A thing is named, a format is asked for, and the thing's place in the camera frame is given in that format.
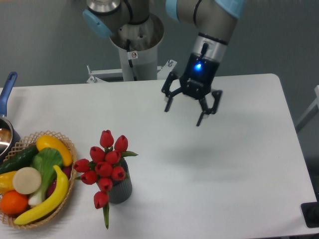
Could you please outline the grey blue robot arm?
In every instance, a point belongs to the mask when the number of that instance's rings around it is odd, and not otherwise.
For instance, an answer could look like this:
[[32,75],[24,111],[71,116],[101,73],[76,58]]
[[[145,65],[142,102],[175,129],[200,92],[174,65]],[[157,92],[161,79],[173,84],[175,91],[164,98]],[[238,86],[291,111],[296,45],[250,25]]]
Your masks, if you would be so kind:
[[[89,0],[83,18],[101,38],[119,49],[128,80],[149,80],[156,75],[157,46],[163,38],[161,20],[150,12],[147,0]],[[241,0],[168,0],[167,14],[198,28],[198,36],[185,71],[172,71],[162,87],[169,110],[173,98],[184,94],[201,105],[201,118],[217,112],[221,90],[211,87],[236,23]]]

